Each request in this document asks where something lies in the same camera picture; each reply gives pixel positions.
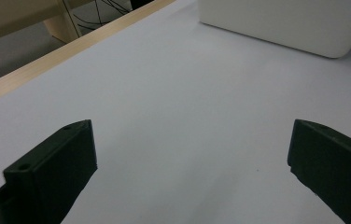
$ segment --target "white tabletop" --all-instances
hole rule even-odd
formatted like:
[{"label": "white tabletop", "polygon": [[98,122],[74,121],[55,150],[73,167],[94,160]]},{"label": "white tabletop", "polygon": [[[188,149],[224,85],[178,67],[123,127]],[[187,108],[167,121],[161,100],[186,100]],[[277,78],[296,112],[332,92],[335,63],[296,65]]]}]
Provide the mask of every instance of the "white tabletop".
[{"label": "white tabletop", "polygon": [[351,136],[351,51],[329,60],[238,35],[175,1],[0,98],[0,186],[83,119],[99,169],[63,223],[343,223],[287,154],[294,119]]}]

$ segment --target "black cable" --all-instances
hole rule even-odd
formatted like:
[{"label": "black cable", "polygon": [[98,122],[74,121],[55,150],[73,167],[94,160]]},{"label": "black cable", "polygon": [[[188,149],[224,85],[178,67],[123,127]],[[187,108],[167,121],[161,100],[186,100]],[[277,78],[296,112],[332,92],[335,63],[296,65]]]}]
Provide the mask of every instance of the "black cable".
[{"label": "black cable", "polygon": [[120,14],[122,14],[122,15],[125,15],[125,12],[123,12],[120,8],[117,8],[117,7],[115,7],[114,5],[112,5],[111,2],[109,2],[109,1],[106,2],[105,0],[102,0],[102,2],[104,2],[104,3],[106,3],[107,5],[113,7],[114,9],[116,9],[118,13],[120,13]]},{"label": "black cable", "polygon": [[73,18],[71,17],[70,11],[68,11],[67,4],[64,2],[64,0],[63,0],[62,2],[63,2],[63,5],[64,5],[64,8],[67,10],[67,14],[68,14],[68,17],[69,17],[70,20],[71,20],[71,23],[73,23],[74,29],[76,30],[76,33],[77,33],[77,36],[80,37],[80,36],[78,35],[78,29],[77,29],[76,25],[75,25],[74,22],[73,22]]},{"label": "black cable", "polygon": [[76,14],[74,14],[74,16],[75,16],[77,19],[79,19],[80,21],[83,21],[83,22],[85,22],[85,23],[87,23],[87,24],[101,25],[100,22],[84,21],[84,20],[82,20],[79,16],[77,16]]},{"label": "black cable", "polygon": [[130,12],[128,9],[124,8],[123,6],[121,6],[116,1],[114,1],[114,0],[108,0],[108,1],[110,1],[110,2],[114,3],[115,5],[119,6],[121,9],[123,9],[124,12],[126,12],[126,13]]},{"label": "black cable", "polygon": [[100,17],[99,7],[97,6],[97,0],[94,0],[94,3],[96,4],[97,16],[99,17],[100,25],[103,26],[103,23],[102,23],[101,17]]},{"label": "black cable", "polygon": [[81,24],[78,24],[78,26],[82,27],[82,28],[85,28],[85,29],[88,29],[88,30],[96,30],[94,28],[91,28],[89,26],[84,26],[84,25],[81,25]]}]

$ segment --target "white surface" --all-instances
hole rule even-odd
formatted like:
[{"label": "white surface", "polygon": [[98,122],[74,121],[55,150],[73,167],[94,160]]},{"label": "white surface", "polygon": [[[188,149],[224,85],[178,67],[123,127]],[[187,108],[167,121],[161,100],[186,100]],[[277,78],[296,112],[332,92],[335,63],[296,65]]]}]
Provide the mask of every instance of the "white surface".
[{"label": "white surface", "polygon": [[351,136],[351,52],[328,60],[203,25],[178,0],[0,99],[0,185],[82,119],[99,170],[63,223],[342,223],[287,154],[294,119]]},{"label": "white surface", "polygon": [[330,58],[351,49],[351,0],[199,0],[202,22]]}]

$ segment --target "screw hole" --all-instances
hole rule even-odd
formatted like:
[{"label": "screw hole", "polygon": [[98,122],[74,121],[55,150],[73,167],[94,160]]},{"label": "screw hole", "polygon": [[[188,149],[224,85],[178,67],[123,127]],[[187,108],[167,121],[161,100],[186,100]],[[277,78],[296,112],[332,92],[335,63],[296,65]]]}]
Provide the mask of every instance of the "screw hole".
[{"label": "screw hole", "polygon": [[23,171],[23,170],[28,170],[28,168],[30,168],[30,164],[23,164],[21,166],[19,166],[19,170]]}]

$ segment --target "gray floor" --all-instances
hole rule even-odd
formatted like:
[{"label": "gray floor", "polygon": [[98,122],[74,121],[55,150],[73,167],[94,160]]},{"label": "gray floor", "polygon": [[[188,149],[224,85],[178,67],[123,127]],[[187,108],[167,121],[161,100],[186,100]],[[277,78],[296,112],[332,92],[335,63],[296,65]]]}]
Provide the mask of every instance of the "gray floor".
[{"label": "gray floor", "polygon": [[[118,1],[130,8],[126,1]],[[121,16],[115,9],[97,1],[102,21],[113,21]],[[73,10],[74,14],[85,21],[98,22],[97,10],[94,2]],[[78,23],[92,28],[100,25]],[[81,28],[82,34],[91,30]],[[43,22],[19,30],[18,32],[0,38],[0,77],[44,56],[63,46],[64,43],[49,35]]]}]

